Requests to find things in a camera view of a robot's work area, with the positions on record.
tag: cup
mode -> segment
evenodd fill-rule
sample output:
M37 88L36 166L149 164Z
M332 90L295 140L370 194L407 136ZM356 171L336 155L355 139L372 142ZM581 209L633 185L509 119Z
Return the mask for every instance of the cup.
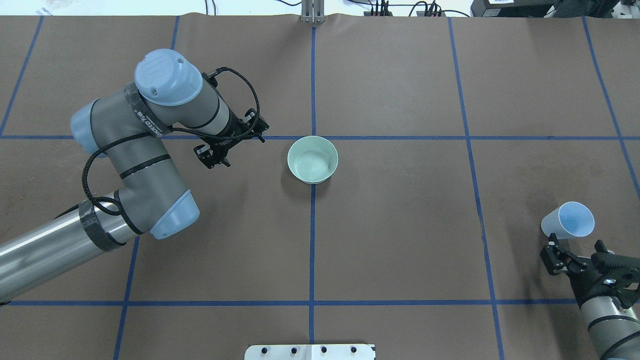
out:
M305 136L294 142L287 154L291 173L307 184L327 180L338 167L338 150L320 136Z
M560 205L542 219L540 227L545 235L555 233L558 239L581 238L591 234L595 219L590 210L579 202Z

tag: light green bowl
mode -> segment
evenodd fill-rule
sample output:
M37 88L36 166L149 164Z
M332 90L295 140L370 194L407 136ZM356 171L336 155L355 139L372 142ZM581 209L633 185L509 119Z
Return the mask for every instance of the light green bowl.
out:
M338 167L338 151L320 136L306 136L294 142L287 154L289 170L307 184L327 180Z

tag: light blue joint cap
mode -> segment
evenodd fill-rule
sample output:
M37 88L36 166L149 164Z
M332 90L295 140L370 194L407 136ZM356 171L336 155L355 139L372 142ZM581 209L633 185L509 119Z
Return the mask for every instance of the light blue joint cap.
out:
M148 53L133 75L140 94L154 104L178 106L202 90L202 75L183 55L170 49Z
M200 210L193 200L191 190L187 190L149 231L156 239L162 240L189 227L198 220Z
M88 103L71 116L71 133L74 135L76 142L89 154L93 154L98 150L98 144L95 143L93 132L91 131L91 110L98 100ZM102 153L98 157L105 158L106 156L106 154Z

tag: black box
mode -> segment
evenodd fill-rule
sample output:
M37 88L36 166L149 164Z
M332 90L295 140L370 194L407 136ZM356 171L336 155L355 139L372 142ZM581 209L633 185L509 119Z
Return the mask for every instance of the black box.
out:
M476 17L544 17L556 0L474 0Z

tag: white bracket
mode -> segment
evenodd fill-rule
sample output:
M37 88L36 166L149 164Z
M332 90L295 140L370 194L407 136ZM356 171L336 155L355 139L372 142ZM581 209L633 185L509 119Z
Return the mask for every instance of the white bracket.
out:
M302 0L300 20L308 24L322 24L324 22L324 0Z
M244 360L376 360L376 346L369 344L254 345L246 349Z

